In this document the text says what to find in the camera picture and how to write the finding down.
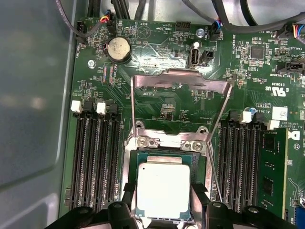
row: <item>sticker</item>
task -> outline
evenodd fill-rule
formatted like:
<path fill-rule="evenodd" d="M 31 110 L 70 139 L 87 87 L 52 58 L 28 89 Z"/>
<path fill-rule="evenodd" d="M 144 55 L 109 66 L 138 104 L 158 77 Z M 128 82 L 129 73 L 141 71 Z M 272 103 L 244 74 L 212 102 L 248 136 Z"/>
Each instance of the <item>sticker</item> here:
<path fill-rule="evenodd" d="M 294 144 L 294 149 L 298 150 L 300 148 L 300 145 L 298 143 Z"/>
<path fill-rule="evenodd" d="M 295 141 L 300 141 L 300 131 L 288 131 L 288 139 L 291 138 Z"/>
<path fill-rule="evenodd" d="M 274 106 L 272 107 L 272 119 L 287 121 L 288 118 L 288 107 Z"/>

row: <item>colored wires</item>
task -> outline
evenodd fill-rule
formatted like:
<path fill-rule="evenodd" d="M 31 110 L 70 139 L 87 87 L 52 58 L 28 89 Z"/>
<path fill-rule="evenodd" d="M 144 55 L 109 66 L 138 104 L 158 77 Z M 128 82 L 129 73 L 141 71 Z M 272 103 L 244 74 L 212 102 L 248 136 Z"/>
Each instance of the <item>colored wires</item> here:
<path fill-rule="evenodd" d="M 287 24 L 290 21 L 302 21 L 305 19 L 305 12 L 301 12 L 298 15 L 295 15 L 293 17 L 276 21 L 273 23 L 265 24 L 265 25 L 256 25 L 256 26 L 237 26 L 232 25 L 227 17 L 227 14 L 225 12 L 224 3 L 223 0 L 212 0 L 214 8 L 218 14 L 219 19 L 222 22 L 222 25 L 225 29 L 227 29 L 230 32 L 234 33 L 253 33 L 253 32 L 260 32 L 260 31 L 273 31 L 280 29 L 285 24 Z"/>
<path fill-rule="evenodd" d="M 215 20 L 215 23 L 217 24 L 217 29 L 219 30 L 221 27 L 221 22 L 220 20 Z"/>
<path fill-rule="evenodd" d="M 110 10 L 107 10 L 106 14 L 101 17 L 100 22 L 104 23 L 110 20 Z"/>
<path fill-rule="evenodd" d="M 303 40 L 301 38 L 301 36 L 300 36 L 302 28 L 304 28 L 304 25 L 296 25 L 296 24 L 294 24 L 294 25 L 292 25 L 292 27 L 293 27 L 294 38 L 296 40 L 298 40 L 299 42 L 301 42 L 302 44 L 305 44 L 305 40 Z"/>
<path fill-rule="evenodd" d="M 294 37 L 297 38 L 301 35 L 302 28 L 304 25 L 292 25 L 294 31 Z"/>
<path fill-rule="evenodd" d="M 79 37 L 83 37 L 83 38 L 90 37 L 102 26 L 102 23 L 108 21 L 109 18 L 110 18 L 109 15 L 110 15 L 111 12 L 108 10 L 106 15 L 103 16 L 100 19 L 100 21 L 98 23 L 96 23 L 90 31 L 88 31 L 87 33 L 82 33 L 82 32 L 79 32 L 76 28 L 74 28 L 74 26 L 69 21 L 67 15 L 65 13 L 65 10 L 62 7 L 61 0 L 55 0 L 55 2 L 56 2 L 58 11 L 61 14 L 61 17 L 62 17 L 63 21 L 66 23 L 66 25 L 69 27 L 69 29 L 71 31 L 73 31 L 73 33 L 75 33 Z"/>

